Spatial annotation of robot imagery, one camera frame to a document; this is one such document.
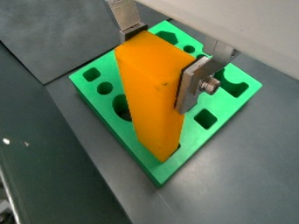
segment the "green foam insert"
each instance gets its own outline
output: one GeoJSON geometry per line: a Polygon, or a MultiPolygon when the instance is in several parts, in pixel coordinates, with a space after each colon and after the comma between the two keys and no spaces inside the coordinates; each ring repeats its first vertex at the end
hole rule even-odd
{"type": "MultiPolygon", "coordinates": [[[[149,29],[149,32],[193,57],[204,55],[201,43],[168,22],[162,21],[149,29]]],[[[261,84],[232,64],[227,65],[225,70],[217,72],[215,76],[221,81],[221,87],[215,95],[201,94],[197,105],[185,113],[180,148],[164,163],[157,161],[138,143],[133,124],[125,117],[126,99],[114,52],[108,52],[69,76],[80,96],[157,186],[165,183],[261,88],[261,84]]]]}

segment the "gray table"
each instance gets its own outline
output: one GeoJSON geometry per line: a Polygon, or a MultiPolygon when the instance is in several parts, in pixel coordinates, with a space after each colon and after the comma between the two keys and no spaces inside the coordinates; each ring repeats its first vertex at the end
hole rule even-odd
{"type": "Polygon", "coordinates": [[[299,81],[247,55],[233,64],[264,86],[161,189],[84,104],[68,76],[46,86],[133,223],[297,223],[299,81]]]}
{"type": "Polygon", "coordinates": [[[46,89],[1,42],[0,67],[0,173],[20,223],[129,223],[46,89]]]}

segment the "screw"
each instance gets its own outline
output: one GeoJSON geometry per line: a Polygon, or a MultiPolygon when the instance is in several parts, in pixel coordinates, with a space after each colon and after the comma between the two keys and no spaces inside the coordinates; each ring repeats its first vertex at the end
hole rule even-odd
{"type": "Polygon", "coordinates": [[[200,91],[204,91],[208,95],[213,95],[220,87],[220,81],[212,77],[206,77],[198,85],[200,91]]]}

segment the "orange foam block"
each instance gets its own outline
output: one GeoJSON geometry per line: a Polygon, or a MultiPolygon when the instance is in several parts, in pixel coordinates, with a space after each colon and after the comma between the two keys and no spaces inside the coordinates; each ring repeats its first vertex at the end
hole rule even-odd
{"type": "Polygon", "coordinates": [[[148,31],[116,50],[137,140],[164,162],[178,146],[182,118],[173,109],[182,68],[194,58],[148,31]]]}

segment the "metal bracket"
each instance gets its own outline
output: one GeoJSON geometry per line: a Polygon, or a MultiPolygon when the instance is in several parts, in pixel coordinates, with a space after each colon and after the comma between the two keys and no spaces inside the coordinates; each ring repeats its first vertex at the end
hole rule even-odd
{"type": "Polygon", "coordinates": [[[180,114],[194,106],[202,92],[209,95],[216,93],[220,81],[213,78],[213,74],[239,55],[233,47],[209,37],[204,40],[202,51],[210,54],[212,58],[202,56],[181,70],[181,82],[174,102],[174,109],[180,114]]]}
{"type": "Polygon", "coordinates": [[[129,40],[138,32],[145,31],[148,26],[141,23],[133,0],[105,0],[112,11],[113,21],[120,32],[120,42],[129,40]]]}

